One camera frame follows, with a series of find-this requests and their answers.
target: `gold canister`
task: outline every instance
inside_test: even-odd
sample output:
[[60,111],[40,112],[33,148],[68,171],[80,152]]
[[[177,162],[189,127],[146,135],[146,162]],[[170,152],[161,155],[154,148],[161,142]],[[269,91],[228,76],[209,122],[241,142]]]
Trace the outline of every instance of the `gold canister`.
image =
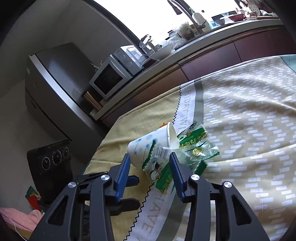
[[103,108],[103,106],[93,98],[89,91],[85,91],[81,97],[90,103],[97,111]]

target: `window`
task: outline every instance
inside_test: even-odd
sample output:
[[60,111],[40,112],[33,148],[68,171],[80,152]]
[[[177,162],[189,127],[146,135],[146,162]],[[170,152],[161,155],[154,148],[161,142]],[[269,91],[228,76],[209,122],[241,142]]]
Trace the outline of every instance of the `window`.
[[[188,21],[185,13],[177,15],[167,0],[94,0],[129,28],[139,39],[150,34],[160,43],[179,22]],[[239,8],[234,0],[185,0],[196,12],[204,10],[215,16]]]

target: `microwave oven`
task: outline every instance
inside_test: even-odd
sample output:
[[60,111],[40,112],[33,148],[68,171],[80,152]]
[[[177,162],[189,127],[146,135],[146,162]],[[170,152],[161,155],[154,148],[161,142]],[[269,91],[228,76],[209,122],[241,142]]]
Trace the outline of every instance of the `microwave oven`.
[[89,84],[104,99],[108,99],[133,76],[110,55],[91,78]]
[[89,84],[108,99],[143,69],[142,57],[133,45],[120,47],[105,60]]

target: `cable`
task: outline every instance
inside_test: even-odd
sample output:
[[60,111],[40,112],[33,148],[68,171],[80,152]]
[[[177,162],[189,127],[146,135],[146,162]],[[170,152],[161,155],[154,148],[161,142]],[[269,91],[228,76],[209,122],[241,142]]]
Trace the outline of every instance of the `cable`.
[[13,222],[13,225],[15,226],[15,222],[10,217],[8,217],[8,218]]

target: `brown cabinet door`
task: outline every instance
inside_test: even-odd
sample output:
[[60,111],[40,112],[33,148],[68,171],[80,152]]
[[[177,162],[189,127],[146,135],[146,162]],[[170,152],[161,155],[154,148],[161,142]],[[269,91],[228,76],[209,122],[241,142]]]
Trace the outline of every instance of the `brown cabinet door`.
[[207,53],[188,64],[182,70],[189,80],[194,80],[217,70],[240,63],[240,58],[233,43]]
[[242,62],[276,55],[274,44],[267,31],[237,40],[234,45]]
[[162,79],[118,107],[103,120],[103,123],[111,128],[118,117],[120,117],[121,115],[176,86],[186,83],[187,81],[188,79],[186,78],[182,70],[177,69],[173,73],[170,73],[169,75],[163,77]]
[[296,54],[296,43],[286,28],[268,31],[276,48],[276,55]]

